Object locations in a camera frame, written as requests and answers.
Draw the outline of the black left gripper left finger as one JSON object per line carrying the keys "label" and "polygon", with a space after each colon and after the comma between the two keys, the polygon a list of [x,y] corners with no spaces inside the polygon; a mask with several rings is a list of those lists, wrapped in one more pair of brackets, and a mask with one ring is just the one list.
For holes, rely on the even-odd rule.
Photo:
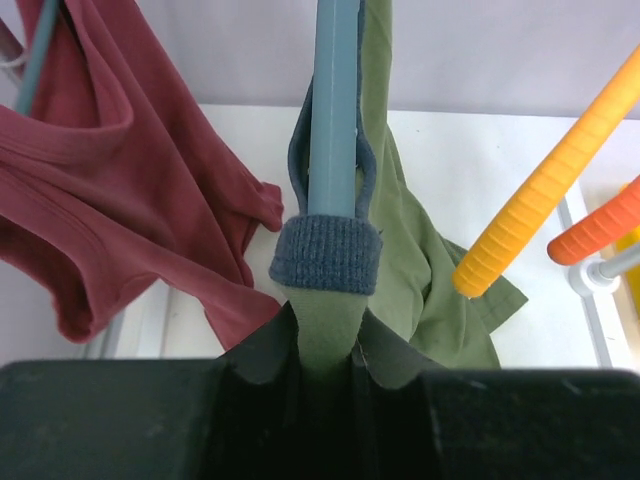
{"label": "black left gripper left finger", "polygon": [[291,479],[296,319],[216,359],[24,361],[1,370],[5,479]]}

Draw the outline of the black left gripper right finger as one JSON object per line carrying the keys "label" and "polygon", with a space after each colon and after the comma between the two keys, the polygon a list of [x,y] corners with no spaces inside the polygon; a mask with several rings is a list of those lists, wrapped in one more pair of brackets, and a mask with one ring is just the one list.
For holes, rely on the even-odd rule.
{"label": "black left gripper right finger", "polygon": [[351,354],[364,479],[635,479],[639,377],[447,369],[366,313]]}

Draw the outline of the green tank top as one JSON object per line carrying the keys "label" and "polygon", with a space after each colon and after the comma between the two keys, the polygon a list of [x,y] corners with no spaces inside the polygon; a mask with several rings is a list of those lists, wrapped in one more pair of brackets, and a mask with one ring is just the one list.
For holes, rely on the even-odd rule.
{"label": "green tank top", "polygon": [[476,299],[459,294],[451,277],[464,256],[443,238],[409,190],[387,122],[392,60],[392,5],[363,1],[358,16],[358,196],[351,218],[308,209],[311,119],[318,100],[308,93],[288,151],[299,212],[276,245],[271,278],[284,290],[298,323],[303,373],[337,380],[352,350],[364,350],[364,315],[377,316],[420,360],[448,368],[496,369],[491,333],[525,303],[506,279]]}

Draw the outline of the slate blue hanger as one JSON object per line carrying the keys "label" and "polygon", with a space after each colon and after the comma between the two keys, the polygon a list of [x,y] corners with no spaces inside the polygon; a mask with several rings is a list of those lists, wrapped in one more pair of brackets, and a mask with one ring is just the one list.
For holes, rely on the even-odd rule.
{"label": "slate blue hanger", "polygon": [[308,212],[355,215],[359,3],[317,3]]}

